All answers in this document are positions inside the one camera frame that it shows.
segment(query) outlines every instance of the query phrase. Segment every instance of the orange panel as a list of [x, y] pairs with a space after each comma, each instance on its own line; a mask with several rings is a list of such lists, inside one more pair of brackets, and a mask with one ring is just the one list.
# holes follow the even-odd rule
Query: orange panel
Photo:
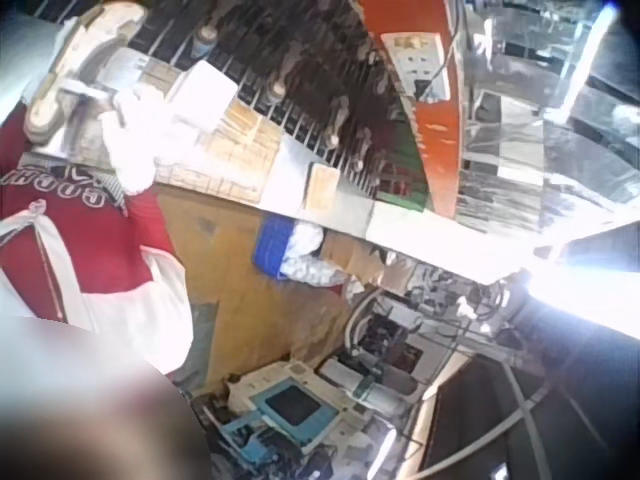
[[[364, 11], [364, 23], [381, 48], [384, 47], [380, 35], [394, 32], [439, 33], [445, 52], [451, 45], [444, 0], [359, 0], [359, 3]], [[459, 92], [453, 57], [449, 61], [448, 74], [451, 99], [431, 105], [418, 102], [415, 119], [422, 136], [422, 145], [418, 148], [435, 212], [452, 218], [460, 165]]]

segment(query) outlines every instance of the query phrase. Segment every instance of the wooden panel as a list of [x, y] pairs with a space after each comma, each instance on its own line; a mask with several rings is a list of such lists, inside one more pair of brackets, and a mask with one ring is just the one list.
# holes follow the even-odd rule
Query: wooden panel
[[[364, 23], [384, 51], [380, 35], [394, 32], [437, 32], [445, 52], [451, 45], [451, 33], [444, 0], [359, 0]], [[451, 13], [455, 22], [455, 12]], [[436, 213], [453, 218], [458, 193], [460, 164], [460, 111], [458, 72], [455, 55], [448, 66], [451, 99], [426, 104], [413, 102], [414, 135], [424, 164], [429, 191]]]
[[205, 389], [291, 354], [316, 366], [342, 342], [350, 307], [334, 292], [276, 282], [251, 255], [263, 213], [158, 186], [169, 234], [187, 271], [192, 303], [218, 303]]

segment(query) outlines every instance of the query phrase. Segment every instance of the wooden wall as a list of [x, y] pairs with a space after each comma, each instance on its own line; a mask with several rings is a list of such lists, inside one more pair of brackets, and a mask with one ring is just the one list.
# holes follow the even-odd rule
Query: wooden wall
[[349, 307], [335, 293], [259, 272], [251, 255], [264, 213], [159, 186], [192, 303], [218, 303], [206, 389], [288, 354], [316, 366], [342, 342]]

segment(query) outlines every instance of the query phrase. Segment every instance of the blue bin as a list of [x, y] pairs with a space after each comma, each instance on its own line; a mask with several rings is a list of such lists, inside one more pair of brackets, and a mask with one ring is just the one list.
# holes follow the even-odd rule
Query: blue bin
[[280, 267], [295, 224], [294, 219], [280, 215], [269, 215], [262, 222], [256, 249], [253, 252], [253, 263], [271, 278], [277, 280], [287, 278], [280, 273]]

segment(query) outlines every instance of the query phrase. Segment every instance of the glove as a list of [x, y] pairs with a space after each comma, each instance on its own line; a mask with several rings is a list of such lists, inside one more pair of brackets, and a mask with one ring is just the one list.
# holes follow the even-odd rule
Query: glove
[[171, 114], [162, 92], [151, 85], [118, 92], [113, 103], [115, 110], [99, 117], [102, 138], [124, 193], [137, 195], [153, 183]]

